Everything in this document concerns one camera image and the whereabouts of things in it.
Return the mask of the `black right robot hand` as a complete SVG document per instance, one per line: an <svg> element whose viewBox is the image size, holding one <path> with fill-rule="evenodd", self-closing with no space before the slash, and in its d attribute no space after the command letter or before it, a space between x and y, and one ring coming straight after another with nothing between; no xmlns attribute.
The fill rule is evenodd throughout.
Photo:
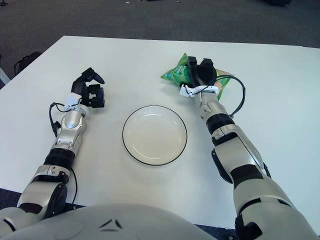
<svg viewBox="0 0 320 240"><path fill-rule="evenodd" d="M217 79L217 70L210 58L204 58L200 64L194 56L187 59L187 67L191 85L195 87L207 86Z"/></svg>

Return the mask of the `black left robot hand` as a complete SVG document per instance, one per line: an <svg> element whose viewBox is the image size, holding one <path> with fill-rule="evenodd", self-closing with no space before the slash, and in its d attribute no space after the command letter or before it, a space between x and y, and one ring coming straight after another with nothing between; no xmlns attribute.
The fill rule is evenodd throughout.
<svg viewBox="0 0 320 240"><path fill-rule="evenodd" d="M80 104L91 108L105 107L105 81L91 67L86 69L72 84L71 92L80 95Z"/></svg>

